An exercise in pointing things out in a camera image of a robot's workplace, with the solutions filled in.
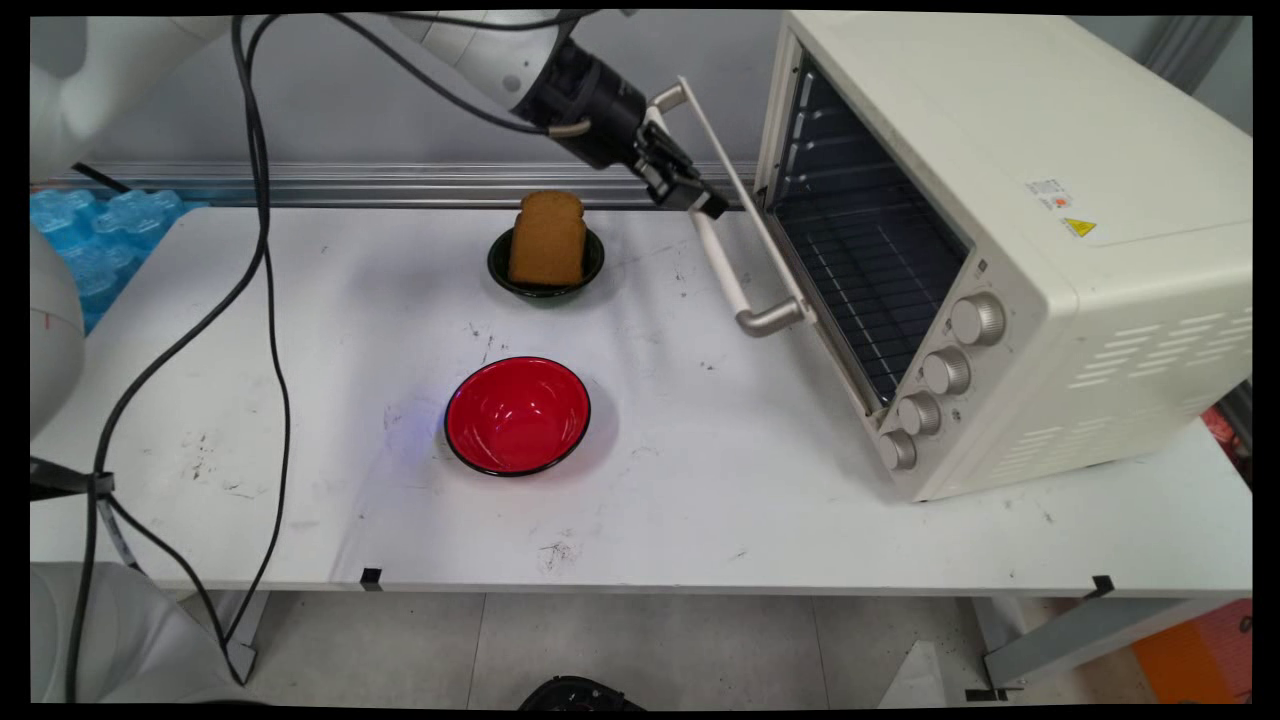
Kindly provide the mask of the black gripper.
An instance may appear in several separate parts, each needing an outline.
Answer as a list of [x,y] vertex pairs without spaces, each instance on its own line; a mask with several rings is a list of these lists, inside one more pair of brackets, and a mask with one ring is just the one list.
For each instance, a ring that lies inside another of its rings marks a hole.
[[573,40],[559,40],[520,101],[518,118],[547,128],[589,123],[584,133],[556,142],[594,169],[634,170],[660,208],[718,219],[728,199],[701,178],[675,140],[657,123],[637,135],[645,109],[644,95],[614,69]]

